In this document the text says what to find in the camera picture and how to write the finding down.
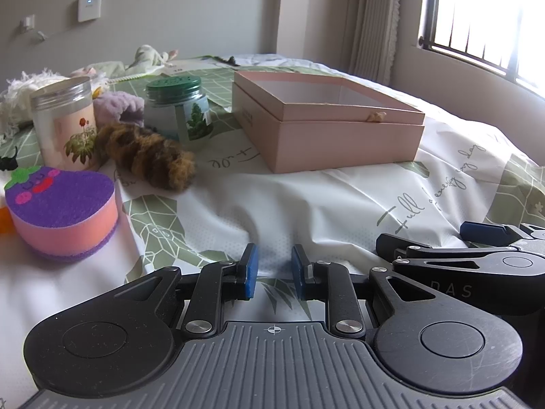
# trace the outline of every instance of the box lid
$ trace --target box lid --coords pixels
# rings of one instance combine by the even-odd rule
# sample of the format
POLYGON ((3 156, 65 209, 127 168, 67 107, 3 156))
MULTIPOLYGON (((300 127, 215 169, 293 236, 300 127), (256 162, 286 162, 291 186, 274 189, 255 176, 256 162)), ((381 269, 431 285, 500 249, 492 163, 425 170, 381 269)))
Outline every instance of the box lid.
POLYGON ((239 71, 234 83, 280 121, 424 121, 423 112, 344 77, 239 71))

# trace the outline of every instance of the white wall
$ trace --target white wall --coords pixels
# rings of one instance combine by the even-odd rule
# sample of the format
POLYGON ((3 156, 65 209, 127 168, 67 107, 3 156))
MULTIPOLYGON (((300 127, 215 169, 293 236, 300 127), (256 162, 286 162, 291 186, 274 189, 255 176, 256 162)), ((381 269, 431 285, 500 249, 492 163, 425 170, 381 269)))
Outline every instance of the white wall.
POLYGON ((491 72, 420 49, 422 0, 401 0, 391 86, 459 117, 492 124, 545 165, 545 100, 491 72))
POLYGON ((277 52, 347 70, 358 0, 280 0, 277 52))
POLYGON ((277 0, 103 0, 103 16, 77 23, 77 0, 0 0, 0 91, 6 78, 44 67, 68 73, 98 61, 133 61, 138 46, 182 57, 266 53, 276 47, 277 0), (38 43, 19 34, 36 14, 38 43))

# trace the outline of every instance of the transparent plastic jar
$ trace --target transparent plastic jar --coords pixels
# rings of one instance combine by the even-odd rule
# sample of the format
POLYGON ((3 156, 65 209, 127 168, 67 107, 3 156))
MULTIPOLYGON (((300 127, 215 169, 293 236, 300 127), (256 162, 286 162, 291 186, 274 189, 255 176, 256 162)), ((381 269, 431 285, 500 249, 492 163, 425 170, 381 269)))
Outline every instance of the transparent plastic jar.
POLYGON ((32 121, 46 166, 95 169, 96 124, 88 77, 50 84, 30 96, 32 121))
POLYGON ((146 85, 144 125, 197 150, 213 130, 208 99, 201 79, 194 76, 160 78, 146 85))

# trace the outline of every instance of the silver screw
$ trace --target silver screw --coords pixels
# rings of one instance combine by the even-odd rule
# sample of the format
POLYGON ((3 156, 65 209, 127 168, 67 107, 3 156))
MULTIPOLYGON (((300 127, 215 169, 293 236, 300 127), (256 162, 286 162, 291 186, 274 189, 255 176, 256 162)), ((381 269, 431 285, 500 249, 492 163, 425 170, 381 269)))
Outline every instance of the silver screw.
POLYGON ((335 325, 335 328, 345 334, 355 334, 363 329, 363 325, 355 319, 342 319, 335 325))
POLYGON ((185 328, 192 334, 205 334, 210 332, 212 325, 203 319, 194 319, 185 325, 185 328))

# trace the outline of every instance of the pink cheek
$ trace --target pink cheek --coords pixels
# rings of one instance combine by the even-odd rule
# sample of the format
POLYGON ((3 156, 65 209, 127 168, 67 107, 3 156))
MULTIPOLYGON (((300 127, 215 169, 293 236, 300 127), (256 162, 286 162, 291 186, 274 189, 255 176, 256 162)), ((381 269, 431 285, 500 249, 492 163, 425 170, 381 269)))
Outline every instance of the pink cheek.
POLYGON ((32 194, 28 191, 21 192, 19 195, 15 197, 15 203, 18 205, 23 205, 24 203, 28 203, 32 198, 32 194))

